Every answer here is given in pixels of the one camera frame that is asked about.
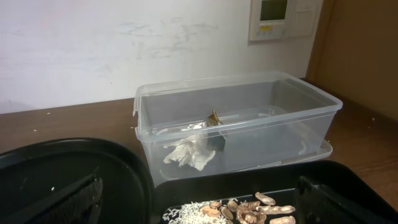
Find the wooden table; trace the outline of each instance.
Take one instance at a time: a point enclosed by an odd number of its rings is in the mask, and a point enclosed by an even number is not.
[[[0,115],[0,152],[51,139],[94,137],[117,141],[143,159],[133,99]],[[348,166],[398,210],[398,123],[350,101],[326,136],[329,159]]]

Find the white rice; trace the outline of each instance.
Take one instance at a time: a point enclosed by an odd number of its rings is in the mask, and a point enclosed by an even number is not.
[[[200,202],[182,205],[181,209],[174,213],[172,218],[179,214],[174,220],[171,219],[169,224],[202,224],[202,223],[214,223],[214,224],[225,224],[227,219],[219,215],[218,217],[209,217],[203,212],[199,211],[199,208],[208,205],[209,202]]]

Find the black tray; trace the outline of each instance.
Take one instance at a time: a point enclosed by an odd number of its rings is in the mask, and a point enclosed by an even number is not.
[[[92,138],[47,141],[0,154],[0,222],[92,173],[103,180],[98,224],[149,223],[154,186],[145,165],[128,148]]]
[[[155,189],[153,223],[168,223],[162,219],[168,208],[231,197],[255,201],[253,194],[256,192],[271,196],[277,205],[293,205],[294,188],[301,175],[329,185],[342,196],[388,220],[398,221],[398,213],[347,167],[336,162],[317,161],[165,182]]]
[[[161,223],[168,208],[190,202],[235,197],[254,200],[267,193],[278,205],[293,205],[301,175],[333,187],[374,213],[398,220],[398,213],[347,167],[330,161],[272,167],[173,180],[154,189],[140,158],[128,148],[102,139],[61,139],[0,155],[0,220],[70,182],[95,173],[103,179],[98,223]]]

